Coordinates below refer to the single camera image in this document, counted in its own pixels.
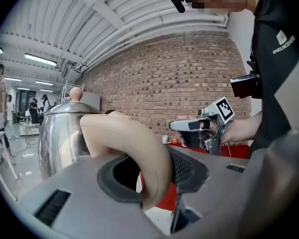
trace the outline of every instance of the ceiling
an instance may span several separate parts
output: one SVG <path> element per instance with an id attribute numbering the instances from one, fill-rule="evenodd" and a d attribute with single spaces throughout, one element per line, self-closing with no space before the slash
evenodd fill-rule
<path id="1" fill-rule="evenodd" d="M 180 14 L 170 0 L 19 0 L 0 29 L 0 63 L 17 87 L 61 91 L 104 59 L 138 42 L 189 30 L 224 30 L 227 14 L 192 9 Z M 25 53 L 57 62 L 50 66 Z"/>

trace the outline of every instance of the brick wall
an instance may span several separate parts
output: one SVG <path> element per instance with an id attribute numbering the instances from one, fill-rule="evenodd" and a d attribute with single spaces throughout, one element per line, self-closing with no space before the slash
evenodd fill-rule
<path id="1" fill-rule="evenodd" d="M 228 33 L 199 31 L 136 44 L 93 68 L 79 83 L 101 95 L 102 112 L 123 112 L 159 136 L 176 137 L 168 129 L 170 121 L 193 119 L 223 96 L 236 119 L 249 117 L 250 99 L 235 98 L 229 81 L 244 74 Z"/>

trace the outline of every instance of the lid knob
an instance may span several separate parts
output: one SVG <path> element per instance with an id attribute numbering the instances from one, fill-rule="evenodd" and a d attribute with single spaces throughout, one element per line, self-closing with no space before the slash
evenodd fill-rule
<path id="1" fill-rule="evenodd" d="M 70 98 L 72 102 L 79 102 L 82 97 L 83 91 L 80 88 L 74 87 L 70 90 Z"/>

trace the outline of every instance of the person in black shirt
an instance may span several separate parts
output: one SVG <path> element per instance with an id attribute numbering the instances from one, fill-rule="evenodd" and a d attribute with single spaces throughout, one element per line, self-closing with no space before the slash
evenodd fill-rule
<path id="1" fill-rule="evenodd" d="M 227 124 L 222 143 L 254 140 L 253 151 L 285 135 L 290 123 L 275 97 L 299 61 L 299 0 L 186 0 L 195 8 L 250 10 L 255 16 L 252 52 L 260 70 L 263 109 L 255 116 Z M 216 124 L 211 122 L 211 131 Z"/>
<path id="2" fill-rule="evenodd" d="M 38 123 L 38 105 L 37 99 L 33 98 L 32 102 L 30 103 L 30 114 L 32 119 L 32 124 Z"/>

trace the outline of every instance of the metal pot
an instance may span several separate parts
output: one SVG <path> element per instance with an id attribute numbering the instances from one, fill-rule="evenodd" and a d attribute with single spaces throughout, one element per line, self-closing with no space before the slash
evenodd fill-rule
<path id="1" fill-rule="evenodd" d="M 90 158 L 80 119 L 86 114 L 100 114 L 96 108 L 81 103 L 83 92 L 79 88 L 70 91 L 70 102 L 60 104 L 44 117 L 39 137 L 39 167 L 43 180 L 63 168 Z"/>

